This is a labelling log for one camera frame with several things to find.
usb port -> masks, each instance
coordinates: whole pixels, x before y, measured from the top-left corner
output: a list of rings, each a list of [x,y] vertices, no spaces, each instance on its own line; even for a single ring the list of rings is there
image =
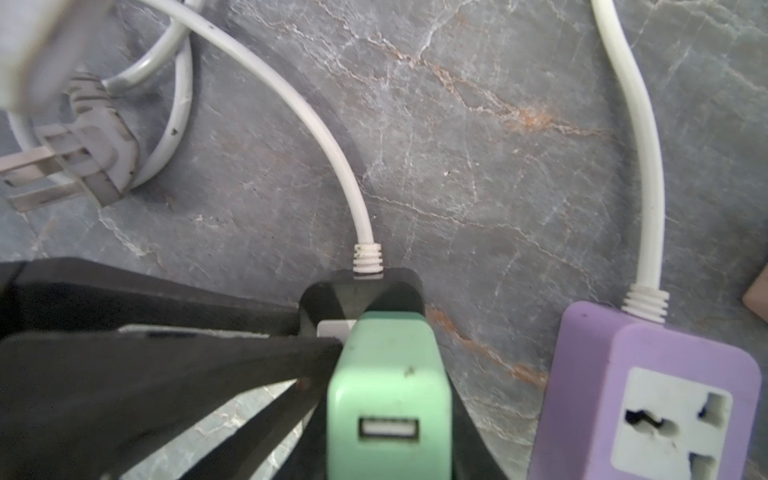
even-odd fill
[[[361,439],[419,440],[418,419],[387,419],[360,417],[358,436]]]

cable strain relief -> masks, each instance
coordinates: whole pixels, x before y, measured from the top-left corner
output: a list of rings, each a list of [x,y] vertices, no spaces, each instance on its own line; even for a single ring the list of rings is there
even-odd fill
[[[358,243],[355,245],[355,259],[352,271],[371,274],[384,271],[382,246],[380,243]]]
[[[69,105],[78,116],[95,108],[115,110],[112,97],[109,96],[101,79],[89,71],[76,71],[72,74],[65,93],[69,95]]]
[[[633,283],[621,309],[631,315],[655,323],[664,323],[670,294],[663,290]]]

metal prong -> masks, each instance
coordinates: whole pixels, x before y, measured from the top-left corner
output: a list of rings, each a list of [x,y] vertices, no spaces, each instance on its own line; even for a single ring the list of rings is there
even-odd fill
[[[73,181],[68,184],[41,188],[40,190],[35,190],[28,194],[17,195],[8,198],[8,201],[11,202],[11,205],[13,205],[17,211],[26,212],[38,207],[43,207],[44,205],[79,197],[83,193],[80,184]]]
[[[53,157],[54,153],[48,147],[35,147],[16,154],[5,155],[0,158],[0,174],[37,164],[39,161],[52,160]]]
[[[62,170],[61,165],[53,160],[39,161],[36,165],[11,170],[3,177],[3,181],[11,187],[23,187],[35,180],[40,180],[48,175],[55,174]]]
[[[62,170],[48,147],[37,147],[0,158],[0,173],[11,187],[21,187]]]

black object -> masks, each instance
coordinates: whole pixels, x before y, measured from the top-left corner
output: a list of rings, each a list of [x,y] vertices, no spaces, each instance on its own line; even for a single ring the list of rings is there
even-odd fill
[[[325,478],[324,396],[342,346],[296,336],[300,317],[313,329],[367,310],[423,313],[419,278],[335,272],[296,311],[86,260],[0,263],[0,478],[117,478],[237,393],[287,379],[182,478],[249,478],[315,404],[275,478]],[[504,478],[453,398],[454,478]]]

green usb charger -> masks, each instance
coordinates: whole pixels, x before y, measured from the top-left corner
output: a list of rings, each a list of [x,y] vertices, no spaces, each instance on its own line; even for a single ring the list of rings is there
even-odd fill
[[[328,479],[451,478],[451,387],[418,313],[368,312],[328,388]]]

